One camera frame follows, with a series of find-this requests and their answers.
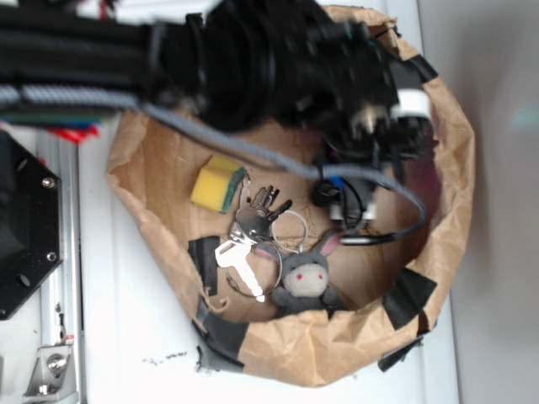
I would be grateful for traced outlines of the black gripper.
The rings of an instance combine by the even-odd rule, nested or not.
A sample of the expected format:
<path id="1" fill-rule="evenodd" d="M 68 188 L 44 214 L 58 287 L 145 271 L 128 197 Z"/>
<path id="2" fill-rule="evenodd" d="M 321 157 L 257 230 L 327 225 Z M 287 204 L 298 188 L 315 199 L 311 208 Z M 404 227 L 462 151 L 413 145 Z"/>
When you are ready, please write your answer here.
<path id="1" fill-rule="evenodd" d="M 419 159 L 432 139 L 432 113 L 423 78 L 389 51 L 366 23 L 311 20 L 305 48 L 294 59 L 294 124 L 323 134 L 314 160 L 311 200 L 328 209 L 346 236 L 359 236 L 382 187 L 418 209 L 407 236 L 426 222 L 424 202 L 404 184 L 403 164 Z"/>

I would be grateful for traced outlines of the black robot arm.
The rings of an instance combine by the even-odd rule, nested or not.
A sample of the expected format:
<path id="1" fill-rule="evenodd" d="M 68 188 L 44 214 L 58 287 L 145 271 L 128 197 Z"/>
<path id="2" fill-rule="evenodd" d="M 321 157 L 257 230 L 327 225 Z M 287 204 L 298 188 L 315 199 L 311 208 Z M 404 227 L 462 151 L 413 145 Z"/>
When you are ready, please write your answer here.
<path id="1" fill-rule="evenodd" d="M 63 1 L 1 8 L 1 116 L 64 126 L 141 111 L 213 146 L 262 157 L 340 192 L 344 242 L 392 242 L 421 228 L 424 202 L 402 163 L 432 130 L 426 70 L 363 20 L 314 1 L 223 1 L 182 24 L 120 24 Z"/>

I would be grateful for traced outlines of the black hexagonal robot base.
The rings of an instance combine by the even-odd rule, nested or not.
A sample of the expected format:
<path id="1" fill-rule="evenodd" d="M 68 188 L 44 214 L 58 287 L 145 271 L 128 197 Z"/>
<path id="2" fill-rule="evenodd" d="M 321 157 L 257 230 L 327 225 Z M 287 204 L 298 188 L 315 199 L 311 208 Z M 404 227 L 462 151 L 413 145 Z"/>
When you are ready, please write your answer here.
<path id="1" fill-rule="evenodd" d="M 62 261 L 61 180 L 1 132 L 1 319 L 10 319 Z"/>

